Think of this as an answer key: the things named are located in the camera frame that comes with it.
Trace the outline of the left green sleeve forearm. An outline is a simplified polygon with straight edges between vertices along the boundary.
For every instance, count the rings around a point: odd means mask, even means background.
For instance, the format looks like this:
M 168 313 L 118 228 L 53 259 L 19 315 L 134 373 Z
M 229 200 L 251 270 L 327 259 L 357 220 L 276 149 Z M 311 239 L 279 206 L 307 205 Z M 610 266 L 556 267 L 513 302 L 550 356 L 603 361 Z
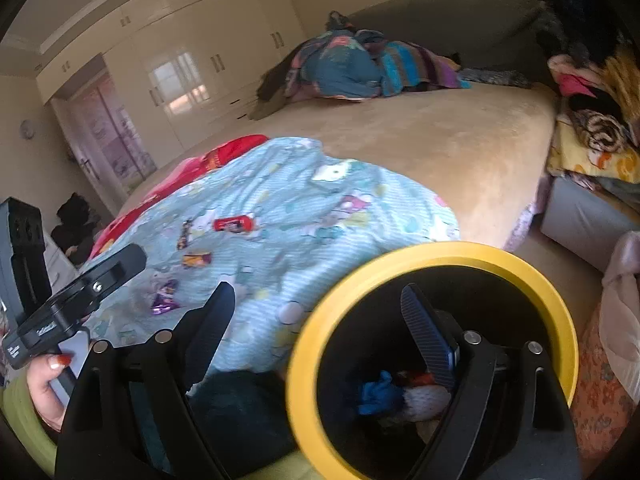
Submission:
M 25 373 L 15 376 L 2 389 L 1 411 L 26 453 L 53 479 L 58 448 L 32 404 Z

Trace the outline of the left hand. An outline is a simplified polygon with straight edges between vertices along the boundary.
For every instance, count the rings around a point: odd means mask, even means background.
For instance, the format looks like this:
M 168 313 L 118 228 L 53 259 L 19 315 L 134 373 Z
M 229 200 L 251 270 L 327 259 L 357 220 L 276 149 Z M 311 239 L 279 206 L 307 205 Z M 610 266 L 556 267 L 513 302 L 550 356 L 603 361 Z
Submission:
M 26 382 L 32 405 L 41 420 L 53 431 L 60 432 L 66 407 L 51 388 L 53 382 L 70 366 L 70 354 L 44 354 L 29 363 Z

